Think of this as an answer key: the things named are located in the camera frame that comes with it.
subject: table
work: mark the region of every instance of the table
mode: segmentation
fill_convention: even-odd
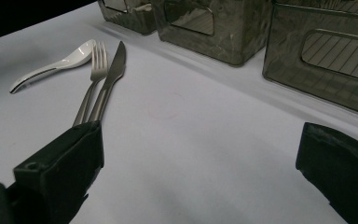
[[[91,65],[9,87],[92,38],[110,61],[122,40],[127,67],[103,117],[105,166],[71,223],[345,223],[296,169],[296,154],[305,122],[358,140],[358,114],[265,80],[264,49],[230,67],[105,21],[96,2],[0,38],[5,186],[72,126]]]

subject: knife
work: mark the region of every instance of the knife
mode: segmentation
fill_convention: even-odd
[[[110,92],[113,89],[114,84],[123,77],[125,63],[126,63],[126,47],[124,43],[120,41],[116,51],[115,58],[110,65],[109,72],[105,79],[103,86],[101,87],[100,92],[98,93],[97,100],[95,105],[92,108],[91,114],[89,115],[89,121],[101,120],[103,117],[103,112],[109,99]]]

